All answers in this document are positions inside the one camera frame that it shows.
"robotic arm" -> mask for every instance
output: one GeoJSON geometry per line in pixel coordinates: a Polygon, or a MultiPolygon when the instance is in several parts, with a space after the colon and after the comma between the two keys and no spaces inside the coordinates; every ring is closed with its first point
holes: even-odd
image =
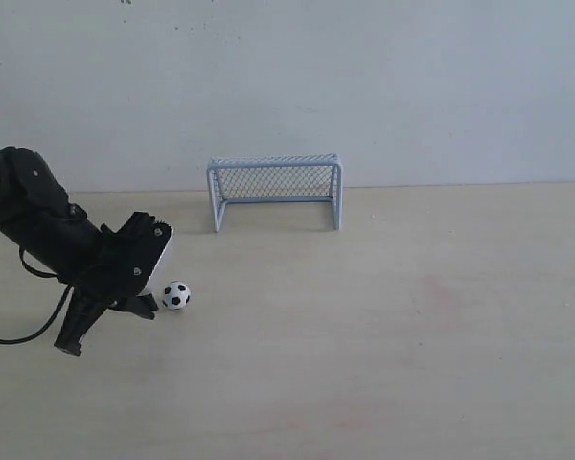
{"type": "Polygon", "coordinates": [[[79,356],[81,341],[106,310],[153,319],[158,307],[151,290],[168,254],[173,230],[147,213],[136,212],[117,232],[94,226],[71,203],[42,157],[29,149],[0,149],[0,232],[19,246],[24,267],[66,285],[56,311],[38,333],[0,344],[32,340],[49,328],[73,290],[54,345],[79,356]],[[29,253],[53,273],[32,268],[29,253]]]}

